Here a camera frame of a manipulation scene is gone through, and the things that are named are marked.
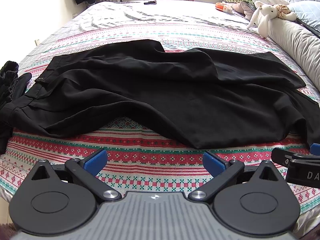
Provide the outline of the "grey checked bed sheet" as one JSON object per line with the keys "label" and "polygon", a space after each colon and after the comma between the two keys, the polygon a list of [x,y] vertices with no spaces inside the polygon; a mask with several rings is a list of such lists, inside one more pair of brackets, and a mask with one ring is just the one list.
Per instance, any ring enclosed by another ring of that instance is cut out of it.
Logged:
{"label": "grey checked bed sheet", "polygon": [[248,30],[247,25],[248,21],[241,15],[218,11],[210,3],[102,2],[89,7],[42,41],[21,61],[21,71],[31,70],[39,75],[54,56],[147,38],[161,42],[168,51],[193,47],[244,54],[271,51],[290,67],[299,66],[272,38],[261,38],[255,27]]}

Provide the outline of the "light blue pillow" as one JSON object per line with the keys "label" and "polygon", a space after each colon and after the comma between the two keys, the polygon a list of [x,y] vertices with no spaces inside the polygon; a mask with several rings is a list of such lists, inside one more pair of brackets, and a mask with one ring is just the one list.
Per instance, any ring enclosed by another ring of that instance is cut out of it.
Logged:
{"label": "light blue pillow", "polygon": [[317,1],[299,1],[288,5],[289,9],[297,15],[297,18],[319,31],[320,25],[320,2]]}

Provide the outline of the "black garment pile at bedside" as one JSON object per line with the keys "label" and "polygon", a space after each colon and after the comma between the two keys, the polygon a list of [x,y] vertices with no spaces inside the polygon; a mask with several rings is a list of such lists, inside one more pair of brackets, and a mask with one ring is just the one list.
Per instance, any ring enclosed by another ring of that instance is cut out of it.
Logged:
{"label": "black garment pile at bedside", "polygon": [[7,103],[12,102],[12,100],[21,97],[25,93],[27,85],[32,78],[31,73],[25,73],[19,76],[18,69],[19,65],[14,61],[7,61],[1,68],[1,108]]}

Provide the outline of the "pink plush toy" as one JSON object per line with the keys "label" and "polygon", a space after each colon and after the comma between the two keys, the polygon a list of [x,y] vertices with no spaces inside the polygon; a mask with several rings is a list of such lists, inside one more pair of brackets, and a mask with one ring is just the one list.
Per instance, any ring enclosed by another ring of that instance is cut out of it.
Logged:
{"label": "pink plush toy", "polygon": [[248,21],[251,20],[253,13],[256,10],[255,6],[253,6],[247,2],[243,2],[243,1],[241,1],[239,3],[232,3],[231,7],[236,12],[242,14],[245,17],[245,19]]}

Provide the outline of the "black remote on bed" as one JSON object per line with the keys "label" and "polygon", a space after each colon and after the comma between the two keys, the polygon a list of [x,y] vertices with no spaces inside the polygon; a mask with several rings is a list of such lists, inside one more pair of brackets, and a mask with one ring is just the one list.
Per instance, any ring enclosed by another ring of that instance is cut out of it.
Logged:
{"label": "black remote on bed", "polygon": [[156,5],[157,4],[157,1],[147,1],[147,2],[144,2],[144,5]]}

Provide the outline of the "long grey rolled quilt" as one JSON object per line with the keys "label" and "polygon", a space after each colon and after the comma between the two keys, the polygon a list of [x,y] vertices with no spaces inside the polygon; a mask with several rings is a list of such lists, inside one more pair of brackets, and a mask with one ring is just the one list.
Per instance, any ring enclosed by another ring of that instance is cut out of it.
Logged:
{"label": "long grey rolled quilt", "polygon": [[303,26],[279,18],[270,20],[268,35],[281,46],[319,87],[319,37]]}

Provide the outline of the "orange tissue pack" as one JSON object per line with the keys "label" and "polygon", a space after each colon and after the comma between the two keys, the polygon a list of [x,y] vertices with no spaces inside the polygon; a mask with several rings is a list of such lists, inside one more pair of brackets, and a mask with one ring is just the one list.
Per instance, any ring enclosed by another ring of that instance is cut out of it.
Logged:
{"label": "orange tissue pack", "polygon": [[233,8],[231,6],[229,6],[228,4],[223,3],[223,2],[215,3],[215,9],[219,10],[219,11],[222,11],[222,12],[225,12],[225,13],[229,13],[229,14],[231,14],[233,12]]}

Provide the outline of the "black pants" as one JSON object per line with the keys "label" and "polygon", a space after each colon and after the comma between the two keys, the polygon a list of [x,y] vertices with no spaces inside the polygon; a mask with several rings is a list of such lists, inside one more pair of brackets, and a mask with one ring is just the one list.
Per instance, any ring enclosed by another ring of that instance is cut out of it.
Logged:
{"label": "black pants", "polygon": [[130,118],[196,149],[319,142],[319,105],[272,53],[193,48],[154,40],[54,57],[34,85],[1,108],[1,151],[13,130],[64,138]]}

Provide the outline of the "patterned red green bed blanket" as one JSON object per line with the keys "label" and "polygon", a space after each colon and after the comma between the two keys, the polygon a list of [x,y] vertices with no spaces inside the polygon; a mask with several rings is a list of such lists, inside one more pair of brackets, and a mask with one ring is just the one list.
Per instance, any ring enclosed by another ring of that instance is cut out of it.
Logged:
{"label": "patterned red green bed blanket", "polygon": [[[238,27],[219,24],[129,23],[87,29],[72,21],[29,49],[20,61],[20,73],[30,72],[33,78],[37,78],[54,56],[145,38],[161,42],[167,52],[193,47],[244,54],[270,51],[304,80],[305,87],[301,92],[319,100],[319,91],[312,82],[273,41],[262,40]],[[63,140],[15,131],[1,156],[1,198],[5,201],[12,198],[39,159],[60,164],[72,157],[83,158],[100,147],[107,150],[108,163],[98,178],[120,192],[191,192],[210,180],[209,173],[202,166],[201,151],[164,138],[129,119],[119,119],[93,133]]]}

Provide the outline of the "white plush bunny toy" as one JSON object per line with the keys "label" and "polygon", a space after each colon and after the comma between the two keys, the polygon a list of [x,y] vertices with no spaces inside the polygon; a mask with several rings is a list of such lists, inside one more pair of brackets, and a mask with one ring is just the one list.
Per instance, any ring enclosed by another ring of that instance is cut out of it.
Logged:
{"label": "white plush bunny toy", "polygon": [[279,18],[294,22],[297,19],[297,15],[292,12],[287,5],[270,5],[261,1],[256,1],[255,6],[256,10],[247,25],[247,29],[249,30],[253,25],[256,25],[258,28],[258,34],[263,38],[268,37],[268,25],[270,20]]}

